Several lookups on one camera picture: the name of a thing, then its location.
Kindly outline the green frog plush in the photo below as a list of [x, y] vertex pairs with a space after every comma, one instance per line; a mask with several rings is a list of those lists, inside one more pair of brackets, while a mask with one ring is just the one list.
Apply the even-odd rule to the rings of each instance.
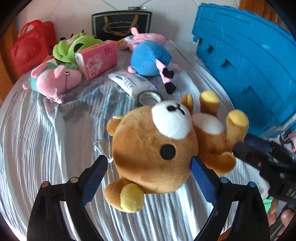
[[83, 29], [78, 34], [72, 34], [70, 39], [60, 38], [60, 42], [53, 47], [53, 56], [61, 62], [77, 65], [75, 53], [101, 43], [102, 40], [86, 34]]

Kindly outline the blue plastic storage crate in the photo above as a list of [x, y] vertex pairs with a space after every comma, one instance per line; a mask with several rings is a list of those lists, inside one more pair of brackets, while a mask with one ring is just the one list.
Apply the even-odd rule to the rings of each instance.
[[274, 137], [295, 114], [295, 40], [249, 11], [201, 4], [194, 27], [197, 56], [249, 118], [249, 132]]

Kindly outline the pink pig plush blue body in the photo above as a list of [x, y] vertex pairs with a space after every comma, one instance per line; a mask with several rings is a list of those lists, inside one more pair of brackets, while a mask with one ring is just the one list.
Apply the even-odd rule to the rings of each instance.
[[132, 74], [144, 77], [160, 75], [168, 94], [173, 94], [176, 86], [172, 83], [175, 71], [182, 71], [178, 64], [173, 63], [171, 54], [164, 47], [166, 38], [155, 33], [139, 33], [131, 28], [131, 37], [125, 42], [132, 51], [130, 65], [127, 70]]

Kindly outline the white striped bed sheet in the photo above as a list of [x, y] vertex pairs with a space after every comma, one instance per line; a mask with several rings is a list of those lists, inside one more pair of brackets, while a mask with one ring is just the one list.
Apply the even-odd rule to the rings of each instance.
[[[19, 78], [1, 106], [1, 214], [19, 240], [44, 181], [61, 184], [79, 176], [99, 155], [111, 158], [108, 120], [137, 107], [108, 73], [67, 92], [55, 104], [22, 85]], [[105, 240], [193, 240], [212, 211], [194, 177], [177, 191], [148, 195], [140, 212], [122, 213], [104, 198], [107, 184], [118, 180], [114, 163], [86, 206]]]

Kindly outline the black gift bag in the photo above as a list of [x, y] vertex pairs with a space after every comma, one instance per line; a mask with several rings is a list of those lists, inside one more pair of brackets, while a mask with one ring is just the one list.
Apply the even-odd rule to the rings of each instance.
[[140, 9], [105, 11], [92, 15], [92, 33], [96, 38], [118, 41], [132, 35], [132, 28], [148, 33], [152, 12]]

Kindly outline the brown teddy bear plush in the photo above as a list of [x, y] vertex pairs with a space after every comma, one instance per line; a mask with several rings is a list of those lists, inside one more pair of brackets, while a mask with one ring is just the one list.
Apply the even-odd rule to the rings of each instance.
[[247, 115], [234, 109], [223, 125], [218, 119], [218, 95], [206, 90], [199, 101], [198, 113], [193, 97], [186, 94], [181, 101], [145, 105], [108, 121], [112, 158], [120, 175], [104, 190], [111, 206], [135, 213], [141, 210], [146, 194], [176, 191], [189, 178], [195, 156], [217, 175], [234, 169], [232, 149], [247, 134]]

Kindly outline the red bear plastic case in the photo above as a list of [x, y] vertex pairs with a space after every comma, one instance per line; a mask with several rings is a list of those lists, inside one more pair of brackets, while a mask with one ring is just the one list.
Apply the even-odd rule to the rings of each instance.
[[11, 48], [11, 57], [17, 72], [22, 74], [41, 64], [52, 54], [56, 44], [52, 21], [34, 20], [23, 25]]

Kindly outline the white blue packet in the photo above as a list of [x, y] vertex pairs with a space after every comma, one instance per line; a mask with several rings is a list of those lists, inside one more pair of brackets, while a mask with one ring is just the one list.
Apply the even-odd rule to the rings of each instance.
[[137, 73], [129, 73], [127, 70], [111, 73], [108, 78], [118, 84], [133, 99], [137, 99], [138, 95], [144, 91], [158, 90], [147, 78]]

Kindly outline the pink tissue pack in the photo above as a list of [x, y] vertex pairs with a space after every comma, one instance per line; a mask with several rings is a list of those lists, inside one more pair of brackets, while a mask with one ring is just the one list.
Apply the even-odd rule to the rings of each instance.
[[83, 78], [91, 81], [117, 65], [117, 42], [108, 40], [78, 51], [74, 56]]

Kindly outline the pink pig plush green dress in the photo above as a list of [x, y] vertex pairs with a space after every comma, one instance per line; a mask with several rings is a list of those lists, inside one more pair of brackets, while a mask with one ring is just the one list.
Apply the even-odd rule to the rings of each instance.
[[23, 83], [23, 89], [32, 89], [57, 104], [64, 102], [62, 95], [82, 81], [79, 70], [68, 69], [51, 61], [43, 62], [31, 71], [30, 78]]

